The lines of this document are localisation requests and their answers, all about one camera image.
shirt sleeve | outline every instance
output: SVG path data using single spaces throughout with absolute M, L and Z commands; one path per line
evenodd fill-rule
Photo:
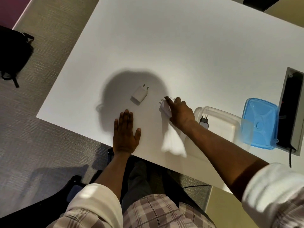
M 89 184 L 70 202 L 63 217 L 48 228 L 123 228 L 123 214 L 116 195 L 106 186 Z
M 273 163 L 249 181 L 242 206 L 260 228 L 304 227 L 304 176 Z

finger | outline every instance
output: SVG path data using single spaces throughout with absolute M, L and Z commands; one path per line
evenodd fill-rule
M 123 118 L 123 129 L 127 129 L 128 119 L 129 119 L 129 111 L 126 109 Z
M 169 105 L 170 108 L 173 108 L 173 107 L 174 107 L 174 103 L 173 103 L 173 101 L 171 100 L 171 98 L 169 98 L 168 96 L 165 96 L 165 100 L 166 100 L 166 102 L 168 103 L 168 105 Z
M 140 134 L 141 134 L 141 129 L 137 128 L 137 130 L 135 131 L 135 135 L 134 135 L 134 138 L 135 138 L 135 141 L 136 141 L 137 145 L 139 144 Z
M 118 130 L 118 119 L 114 121 L 114 133 Z
M 121 128 L 123 127 L 123 116 L 123 112 L 121 112 L 118 120 L 118 130 L 121 130 Z
M 177 98 L 174 100 L 174 103 L 181 103 L 180 97 L 177 97 Z
M 133 113 L 129 113 L 129 121 L 128 121 L 128 126 L 127 129 L 132 130 L 133 129 Z

purple panel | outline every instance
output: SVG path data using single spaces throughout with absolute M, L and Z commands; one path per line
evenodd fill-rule
M 12 29 L 30 0 L 0 0 L 0 25 Z

person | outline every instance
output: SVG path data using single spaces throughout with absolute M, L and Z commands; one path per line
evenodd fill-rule
M 207 156 L 259 227 L 304 227 L 304 176 L 283 164 L 269 164 L 200 126 L 179 97 L 166 101 L 172 111 L 170 121 Z M 135 165 L 130 173 L 129 191 L 120 205 L 126 163 L 140 141 L 140 128 L 135 135 L 132 129 L 133 113 L 125 110 L 114 122 L 113 160 L 48 228 L 215 227 L 195 208 L 185 203 L 177 207 L 166 195 L 152 194 L 143 165 Z

transparent plastic container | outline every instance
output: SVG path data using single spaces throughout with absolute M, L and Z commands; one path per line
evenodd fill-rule
M 208 130 L 246 151 L 249 150 L 253 137 L 252 122 L 209 106 L 196 108 L 194 116 L 197 122 L 200 121 L 202 115 L 208 115 Z M 188 137 L 185 139 L 184 145 L 188 155 L 208 161 L 207 157 Z

